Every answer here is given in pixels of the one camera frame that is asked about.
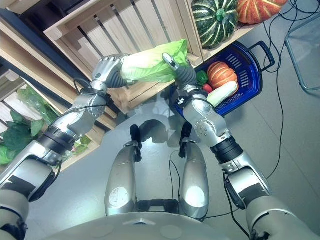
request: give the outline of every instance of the basket handle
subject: basket handle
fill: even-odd
[[[249,47],[248,50],[251,52],[251,50],[254,49],[256,46],[260,46],[264,50],[264,52],[265,52],[265,54],[266,54],[266,56],[267,56],[267,58],[269,59],[269,62],[270,62],[270,64],[268,66],[266,66],[265,68],[260,70],[260,72],[263,72],[263,71],[267,70],[268,68],[272,67],[273,65],[275,65],[275,63],[276,63],[275,62],[275,58],[272,55],[270,49],[268,48],[268,46],[266,45],[266,43],[264,41],[258,41],[255,45]]]

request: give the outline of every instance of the orange pumpkin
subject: orange pumpkin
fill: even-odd
[[[280,12],[288,0],[239,0],[237,12],[243,24],[259,24]]]
[[[230,81],[235,81],[238,84],[238,77],[235,71],[222,61],[211,64],[207,70],[207,74],[209,84],[213,89],[217,89]]]

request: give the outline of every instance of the cabbage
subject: cabbage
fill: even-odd
[[[175,73],[162,59],[163,53],[170,54],[178,64],[186,66],[187,40],[173,41],[127,56],[121,68],[122,78],[144,82],[172,81],[175,79]]]

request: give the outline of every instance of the red tomato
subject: red tomato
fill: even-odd
[[[208,83],[204,84],[202,89],[206,91],[208,94],[213,91],[212,87]]]

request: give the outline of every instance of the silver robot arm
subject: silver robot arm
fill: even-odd
[[[119,74],[125,55],[102,58],[92,74],[92,84],[81,90],[73,106],[32,141],[0,176],[0,239],[22,240],[29,202],[38,200],[50,187],[62,156],[88,133],[109,103],[108,88],[126,85]]]
[[[251,239],[320,240],[285,204],[271,196],[270,185],[262,172],[237,144],[224,118],[206,101],[205,93],[197,89],[195,70],[179,66],[167,53],[162,58],[175,71],[178,88],[184,92],[178,99],[184,106],[184,118],[215,154],[227,176],[224,184],[233,203],[246,209]]]

